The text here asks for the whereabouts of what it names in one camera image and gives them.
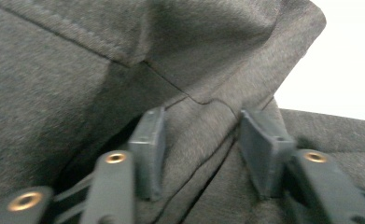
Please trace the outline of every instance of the gray felt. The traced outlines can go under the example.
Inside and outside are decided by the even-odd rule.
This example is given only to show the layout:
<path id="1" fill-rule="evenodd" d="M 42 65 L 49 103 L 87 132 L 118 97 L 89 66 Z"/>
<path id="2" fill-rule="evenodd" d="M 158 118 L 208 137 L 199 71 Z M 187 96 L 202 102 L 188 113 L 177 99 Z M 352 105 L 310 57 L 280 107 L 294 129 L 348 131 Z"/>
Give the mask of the gray felt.
<path id="1" fill-rule="evenodd" d="M 274 92 L 324 27 L 306 0 L 0 0 L 0 199 L 77 183 L 109 140 L 165 105 L 163 197 L 137 200 L 139 223 L 283 220 L 277 202 L 255 203 L 235 127 L 242 104 L 276 110 Z M 214 189 L 225 204 L 247 199 L 235 220 L 205 208 Z"/>
<path id="2" fill-rule="evenodd" d="M 0 198 L 78 181 L 111 136 L 178 94 L 145 63 L 111 63 L 0 9 Z"/>
<path id="3" fill-rule="evenodd" d="M 288 132 L 298 147 L 325 152 L 365 152 L 365 120 L 283 109 Z"/>
<path id="4" fill-rule="evenodd" d="M 365 189 L 365 153 L 361 152 L 336 152 L 330 153 L 339 163 L 339 167 L 350 175 L 352 181 Z"/>
<path id="5" fill-rule="evenodd" d="M 272 99 L 261 111 L 269 116 L 270 119 L 273 119 L 278 125 L 285 127 L 284 119 L 275 99 Z"/>

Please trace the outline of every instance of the brass eyelet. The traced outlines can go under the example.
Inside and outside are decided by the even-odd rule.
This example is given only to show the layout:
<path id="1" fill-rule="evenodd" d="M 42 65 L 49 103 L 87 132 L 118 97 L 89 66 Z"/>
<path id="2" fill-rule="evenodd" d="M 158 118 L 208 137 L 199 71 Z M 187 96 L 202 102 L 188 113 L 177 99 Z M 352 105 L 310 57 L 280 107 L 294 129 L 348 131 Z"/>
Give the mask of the brass eyelet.
<path id="1" fill-rule="evenodd" d="M 327 158 L 323 156 L 322 154 L 316 153 L 316 152 L 307 152 L 304 157 L 313 162 L 326 162 Z"/>
<path id="2" fill-rule="evenodd" d="M 106 157 L 105 161 L 107 163 L 118 163 L 126 160 L 126 155 L 122 153 L 114 153 Z"/>
<path id="3" fill-rule="evenodd" d="M 42 193 L 35 191 L 24 193 L 11 201 L 7 209 L 12 212 L 17 212 L 32 208 L 42 200 L 42 197 Z"/>

